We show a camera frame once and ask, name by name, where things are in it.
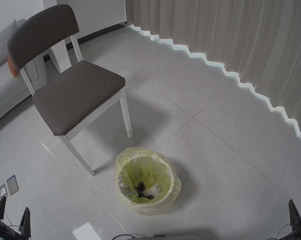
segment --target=chair seat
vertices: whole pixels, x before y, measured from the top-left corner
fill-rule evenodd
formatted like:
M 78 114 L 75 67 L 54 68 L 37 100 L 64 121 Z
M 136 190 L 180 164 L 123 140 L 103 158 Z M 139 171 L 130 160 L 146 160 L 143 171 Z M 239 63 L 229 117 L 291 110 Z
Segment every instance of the chair seat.
M 56 136 L 66 135 L 125 86 L 125 78 L 82 60 L 39 89 L 33 102 Z

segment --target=smartphone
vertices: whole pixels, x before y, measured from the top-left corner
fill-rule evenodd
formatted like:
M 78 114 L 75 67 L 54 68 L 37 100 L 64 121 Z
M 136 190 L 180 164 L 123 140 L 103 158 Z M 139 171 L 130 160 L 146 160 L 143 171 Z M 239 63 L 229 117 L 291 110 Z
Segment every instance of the smartphone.
M 9 194 L 12 195 L 15 192 L 18 191 L 18 186 L 17 186 L 17 181 L 16 181 L 16 177 L 15 175 L 13 175 L 12 177 L 10 177 L 7 181 L 7 187 L 8 187 L 8 191 Z

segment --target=chair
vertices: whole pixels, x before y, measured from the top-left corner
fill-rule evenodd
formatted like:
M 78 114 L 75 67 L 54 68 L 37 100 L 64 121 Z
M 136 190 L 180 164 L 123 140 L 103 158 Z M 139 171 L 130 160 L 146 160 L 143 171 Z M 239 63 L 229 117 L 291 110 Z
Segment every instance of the chair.
M 9 39 L 8 52 L 20 70 L 32 100 L 55 136 L 89 171 L 70 140 L 100 114 L 120 101 L 127 136 L 133 137 L 125 95 L 125 78 L 83 60 L 76 33 L 78 24 L 72 8 L 59 4 L 29 18 Z M 56 76 L 42 88 L 35 89 L 24 69 L 33 58 L 70 36 L 78 63 Z

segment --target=pillow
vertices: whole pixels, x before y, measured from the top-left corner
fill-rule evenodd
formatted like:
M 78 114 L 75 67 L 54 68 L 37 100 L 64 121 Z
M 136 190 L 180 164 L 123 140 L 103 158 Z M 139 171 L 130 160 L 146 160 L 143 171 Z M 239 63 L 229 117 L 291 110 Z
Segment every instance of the pillow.
M 0 66 L 7 62 L 7 43 L 16 30 L 16 20 L 0 31 Z
M 10 55 L 8 54 L 7 55 L 7 62 L 8 62 L 8 67 L 9 67 L 9 70 L 11 71 L 12 75 L 14 77 L 17 77 L 18 75 L 18 70 L 16 69 L 15 65 L 14 65 L 14 62 L 12 61 Z

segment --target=gray pillow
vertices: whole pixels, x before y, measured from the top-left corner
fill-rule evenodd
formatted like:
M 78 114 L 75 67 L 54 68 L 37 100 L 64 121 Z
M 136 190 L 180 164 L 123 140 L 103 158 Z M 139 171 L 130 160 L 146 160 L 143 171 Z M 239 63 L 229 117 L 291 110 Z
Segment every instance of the gray pillow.
M 7 43 L 16 30 L 16 20 L 0 31 L 0 66 L 7 62 Z

